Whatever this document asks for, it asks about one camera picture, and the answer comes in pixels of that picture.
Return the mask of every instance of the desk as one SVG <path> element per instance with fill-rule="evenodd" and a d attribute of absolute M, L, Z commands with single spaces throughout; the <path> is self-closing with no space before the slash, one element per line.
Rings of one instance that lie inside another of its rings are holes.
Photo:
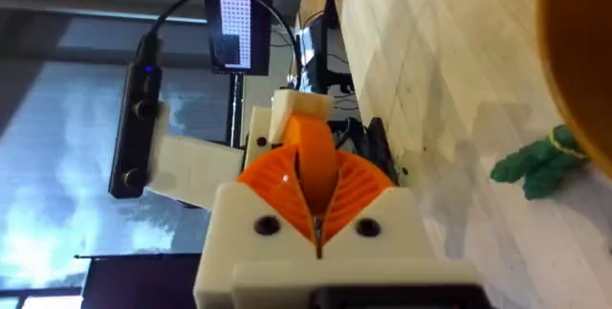
<path fill-rule="evenodd" d="M 535 0 L 336 0 L 364 122 L 381 117 L 440 257 L 468 258 L 500 308 L 612 306 L 612 185 L 579 171 L 551 200 L 489 180 L 561 122 Z"/>

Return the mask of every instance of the window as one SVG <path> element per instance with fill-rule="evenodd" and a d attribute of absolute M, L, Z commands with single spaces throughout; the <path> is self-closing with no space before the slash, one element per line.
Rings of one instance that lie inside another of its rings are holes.
<path fill-rule="evenodd" d="M 148 26 L 0 12 L 0 289 L 81 286 L 89 261 L 76 254 L 202 250 L 205 210 L 107 193 L 126 63 Z M 162 37 L 169 132 L 223 141 L 230 81 L 208 69 L 205 27 Z"/>

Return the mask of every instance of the screw hole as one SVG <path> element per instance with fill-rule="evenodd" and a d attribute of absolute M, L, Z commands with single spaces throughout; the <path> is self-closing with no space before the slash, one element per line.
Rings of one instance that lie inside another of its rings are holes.
<path fill-rule="evenodd" d="M 381 225 L 372 218 L 362 218 L 357 222 L 357 233 L 363 237 L 376 237 L 381 233 Z"/>
<path fill-rule="evenodd" d="M 255 231 L 262 236 L 270 236 L 280 231 L 278 219 L 272 215 L 263 216 L 255 221 Z"/>

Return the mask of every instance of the black electronic device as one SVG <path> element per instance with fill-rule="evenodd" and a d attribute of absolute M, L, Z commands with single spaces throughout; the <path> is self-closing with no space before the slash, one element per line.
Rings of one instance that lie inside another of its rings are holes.
<path fill-rule="evenodd" d="M 149 157 L 155 120 L 158 113 L 160 88 L 162 86 L 162 69 L 157 62 L 162 41 L 158 37 L 158 31 L 167 17 L 188 1 L 190 0 L 178 0 L 158 17 L 151 30 L 142 37 L 136 51 L 136 57 L 128 67 L 123 87 L 119 128 L 108 185 L 109 192 L 118 199 L 140 197 L 149 181 Z M 293 33 L 289 25 L 280 16 L 280 13 L 272 6 L 272 0 L 249 1 L 256 3 L 251 4 L 251 12 L 256 11 L 255 16 L 258 16 L 258 19 L 263 18 L 267 31 L 267 33 L 253 33 L 251 35 L 250 43 L 262 42 L 265 45 L 265 53 L 257 55 L 258 57 L 255 58 L 252 64 L 265 65 L 265 74 L 267 74 L 270 57 L 270 14 L 278 20 L 289 35 L 293 35 Z M 257 28 L 264 30 L 263 25 L 258 25 L 258 23 L 255 23 L 259 26 Z M 240 36 L 236 39 L 235 34 L 229 33 L 222 36 L 220 40 L 222 44 L 215 51 L 218 51 L 216 54 L 221 59 L 229 62 L 241 59 L 240 47 L 242 46 L 242 39 L 240 39 Z M 294 57 L 300 59 L 299 48 L 294 37 L 291 37 L 291 44 L 294 50 Z M 296 63 L 296 68 L 298 76 L 295 88 L 299 88 L 301 83 L 300 62 Z M 246 69 L 237 69 L 235 72 L 255 74 L 255 70 L 263 74 L 263 68 L 249 70 L 253 72 L 249 72 Z"/>
<path fill-rule="evenodd" d="M 272 0 L 262 0 L 271 5 Z M 267 76 L 271 19 L 253 0 L 204 0 L 212 72 Z"/>

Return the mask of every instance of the orange object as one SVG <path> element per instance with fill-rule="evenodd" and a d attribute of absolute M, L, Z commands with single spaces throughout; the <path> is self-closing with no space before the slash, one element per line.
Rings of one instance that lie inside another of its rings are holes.
<path fill-rule="evenodd" d="M 334 194 L 338 160 L 327 123 L 313 115 L 293 114 L 283 145 L 297 146 L 296 173 L 312 215 L 322 216 Z"/>
<path fill-rule="evenodd" d="M 283 146 L 256 159 L 238 178 L 318 248 L 393 183 L 363 158 L 336 151 L 327 123 L 290 116 Z M 320 238 L 314 217 L 321 217 Z"/>
<path fill-rule="evenodd" d="M 259 156 L 238 182 L 247 184 L 304 237 L 316 243 L 313 217 L 295 174 L 297 145 L 281 146 Z"/>
<path fill-rule="evenodd" d="M 393 183 L 362 157 L 337 151 L 339 180 L 321 234 L 321 245 L 329 241 Z"/>
<path fill-rule="evenodd" d="M 580 146 L 612 177 L 612 0 L 538 0 L 553 99 Z"/>

